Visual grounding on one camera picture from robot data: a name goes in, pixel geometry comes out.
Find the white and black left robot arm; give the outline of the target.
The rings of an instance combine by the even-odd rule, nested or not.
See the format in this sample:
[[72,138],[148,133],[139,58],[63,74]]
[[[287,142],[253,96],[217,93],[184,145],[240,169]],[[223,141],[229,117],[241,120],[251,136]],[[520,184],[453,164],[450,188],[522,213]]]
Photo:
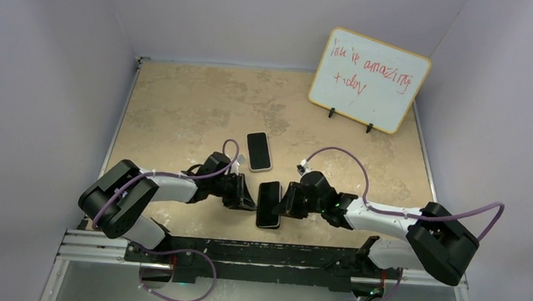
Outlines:
[[143,246],[153,262],[166,260],[170,253],[167,228],[143,215],[153,201],[193,204],[217,196],[229,209],[255,211],[244,174],[233,169],[233,161],[214,152],[197,172],[178,174],[142,170],[132,161],[119,161],[86,189],[78,207],[110,239],[124,237]]

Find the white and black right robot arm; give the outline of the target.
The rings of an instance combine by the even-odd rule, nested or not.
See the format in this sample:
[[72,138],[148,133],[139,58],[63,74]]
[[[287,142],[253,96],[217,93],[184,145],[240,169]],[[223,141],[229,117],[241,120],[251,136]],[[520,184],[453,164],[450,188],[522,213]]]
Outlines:
[[368,250],[356,257],[357,269],[366,276],[387,268],[419,269],[445,285],[456,286],[480,245],[438,203],[402,208],[364,202],[361,196],[337,192],[318,171],[290,182],[272,211],[299,219],[318,213],[336,228],[380,233]]

